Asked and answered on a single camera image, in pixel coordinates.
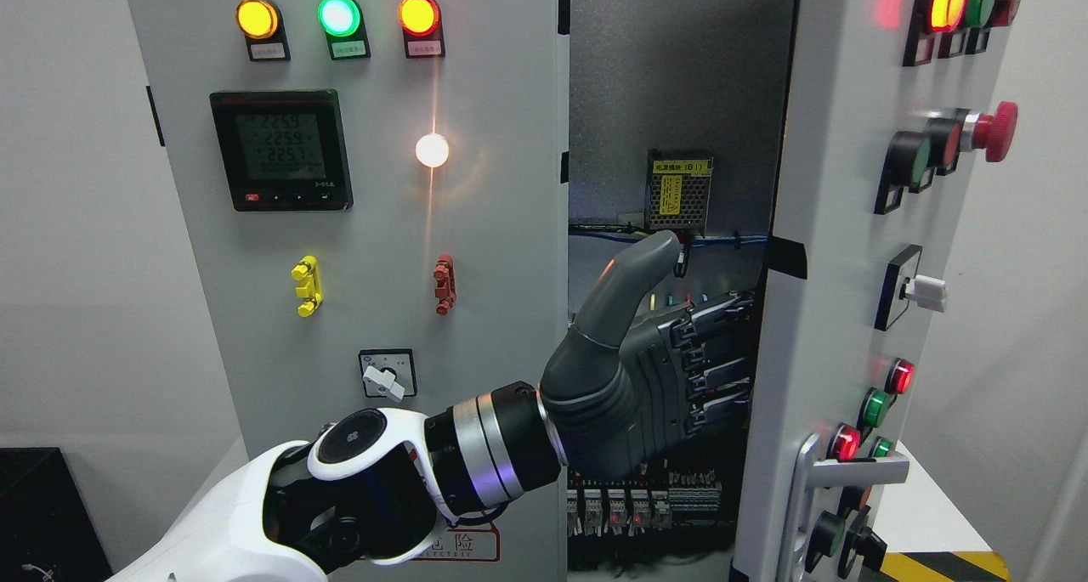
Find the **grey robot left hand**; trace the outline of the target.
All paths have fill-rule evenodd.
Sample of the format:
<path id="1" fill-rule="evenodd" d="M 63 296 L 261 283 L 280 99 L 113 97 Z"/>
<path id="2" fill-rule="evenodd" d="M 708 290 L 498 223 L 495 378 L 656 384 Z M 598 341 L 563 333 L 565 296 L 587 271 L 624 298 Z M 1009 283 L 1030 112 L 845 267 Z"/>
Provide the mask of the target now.
<path id="1" fill-rule="evenodd" d="M 541 403 L 568 465 L 586 480 L 623 480 L 750 395 L 751 292 L 640 313 L 681 252 L 676 235 L 660 231 L 617 253 L 541 377 Z"/>

